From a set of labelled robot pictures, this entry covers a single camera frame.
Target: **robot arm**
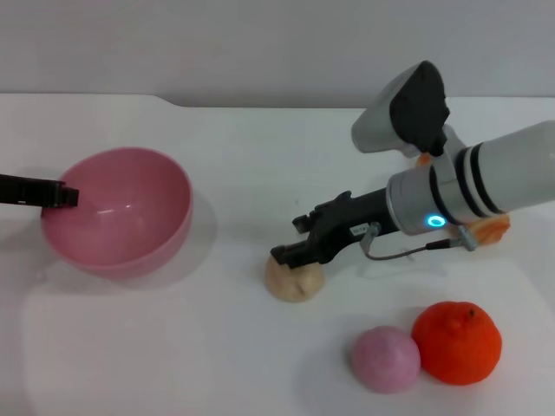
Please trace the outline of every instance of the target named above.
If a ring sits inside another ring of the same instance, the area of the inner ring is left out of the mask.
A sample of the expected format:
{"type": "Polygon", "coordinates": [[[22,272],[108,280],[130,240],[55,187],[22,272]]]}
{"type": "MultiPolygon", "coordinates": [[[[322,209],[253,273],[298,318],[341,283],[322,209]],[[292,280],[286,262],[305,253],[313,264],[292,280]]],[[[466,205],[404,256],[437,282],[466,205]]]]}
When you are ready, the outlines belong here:
{"type": "Polygon", "coordinates": [[[276,261],[291,268],[328,263],[365,236],[368,248],[379,235],[417,235],[447,223],[460,227],[461,238],[422,250],[462,244],[471,249],[475,244],[464,224],[555,199],[555,121],[466,147],[444,125],[448,115],[443,82],[430,62],[390,82],[353,125],[356,147],[363,153],[430,153],[432,165],[397,173],[386,188],[358,198],[344,192],[296,218],[297,230],[310,234],[272,249],[276,261]]]}

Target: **pink ball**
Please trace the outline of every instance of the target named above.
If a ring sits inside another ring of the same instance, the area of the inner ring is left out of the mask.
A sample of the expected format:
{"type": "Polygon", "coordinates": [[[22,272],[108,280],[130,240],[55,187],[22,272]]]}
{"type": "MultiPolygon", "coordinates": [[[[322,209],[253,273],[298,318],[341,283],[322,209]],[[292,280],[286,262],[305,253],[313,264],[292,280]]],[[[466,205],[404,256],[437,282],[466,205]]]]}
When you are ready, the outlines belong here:
{"type": "Polygon", "coordinates": [[[378,393],[411,387],[420,372],[420,353],[413,339],[394,327],[376,327],[355,342],[351,364],[356,377],[378,393]]]}

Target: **white table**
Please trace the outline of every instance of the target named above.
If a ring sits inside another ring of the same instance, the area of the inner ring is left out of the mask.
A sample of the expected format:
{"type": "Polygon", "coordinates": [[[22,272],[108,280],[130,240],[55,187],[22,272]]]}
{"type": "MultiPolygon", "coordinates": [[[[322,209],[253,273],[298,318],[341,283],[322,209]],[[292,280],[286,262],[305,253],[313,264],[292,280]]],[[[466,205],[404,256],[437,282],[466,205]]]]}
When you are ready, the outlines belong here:
{"type": "MultiPolygon", "coordinates": [[[[449,106],[468,144],[555,119],[550,99],[449,106]]],[[[501,244],[472,254],[371,263],[351,246],[326,266],[327,285],[312,301],[266,292],[269,249],[297,241],[295,216],[342,191],[385,186],[413,163],[358,153],[349,128],[359,113],[0,95],[0,172],[55,179],[100,150],[147,146],[176,158],[195,188],[181,252],[129,283],[74,270],[46,247],[37,209],[0,206],[0,414],[553,415],[554,205],[513,213],[501,244]],[[503,334],[490,378],[449,387],[423,374],[392,396],[353,379],[345,351],[354,336],[381,324],[410,329],[423,308],[450,299],[478,303],[503,334]]],[[[376,240],[375,252],[435,238],[397,233],[376,240]]]]}

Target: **gray wall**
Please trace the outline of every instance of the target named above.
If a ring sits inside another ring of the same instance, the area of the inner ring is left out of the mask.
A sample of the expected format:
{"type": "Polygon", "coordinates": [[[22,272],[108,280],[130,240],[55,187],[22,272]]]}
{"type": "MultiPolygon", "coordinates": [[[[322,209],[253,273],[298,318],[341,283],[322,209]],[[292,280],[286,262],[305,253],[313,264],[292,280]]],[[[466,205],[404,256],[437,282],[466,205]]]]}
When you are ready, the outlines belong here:
{"type": "Polygon", "coordinates": [[[449,95],[555,95],[553,0],[3,0],[0,91],[360,107],[429,59],[449,95]]]}

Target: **black stripe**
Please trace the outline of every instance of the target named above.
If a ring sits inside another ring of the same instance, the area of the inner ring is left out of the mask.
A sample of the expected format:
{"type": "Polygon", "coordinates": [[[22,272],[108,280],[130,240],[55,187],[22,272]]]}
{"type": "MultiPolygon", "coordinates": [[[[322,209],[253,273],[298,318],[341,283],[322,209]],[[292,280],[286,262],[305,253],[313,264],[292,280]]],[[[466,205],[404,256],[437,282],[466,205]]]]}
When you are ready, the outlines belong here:
{"type": "Polygon", "coordinates": [[[432,190],[432,197],[434,197],[435,206],[440,211],[440,214],[445,217],[445,219],[455,225],[460,225],[460,222],[453,218],[453,216],[447,210],[445,204],[443,204],[443,199],[441,199],[440,188],[437,185],[437,177],[435,175],[434,167],[430,167],[430,189],[432,190]]]}
{"type": "Polygon", "coordinates": [[[482,144],[483,143],[480,143],[479,145],[474,146],[472,148],[472,151],[470,152],[470,167],[472,169],[474,184],[476,185],[476,190],[478,191],[480,198],[482,198],[482,201],[484,201],[487,209],[491,212],[495,212],[496,214],[504,214],[504,212],[493,203],[492,199],[489,198],[486,187],[484,186],[484,181],[482,180],[482,175],[480,173],[480,163],[478,161],[478,156],[480,154],[482,144]]]}
{"type": "Polygon", "coordinates": [[[457,172],[457,180],[459,181],[462,196],[465,197],[465,201],[467,201],[470,211],[472,211],[477,217],[485,218],[487,217],[486,213],[479,208],[478,204],[476,204],[476,201],[472,198],[472,193],[470,193],[470,189],[468,188],[467,177],[465,176],[465,156],[467,155],[467,151],[468,147],[461,150],[457,155],[457,160],[454,164],[455,171],[457,172]]]}

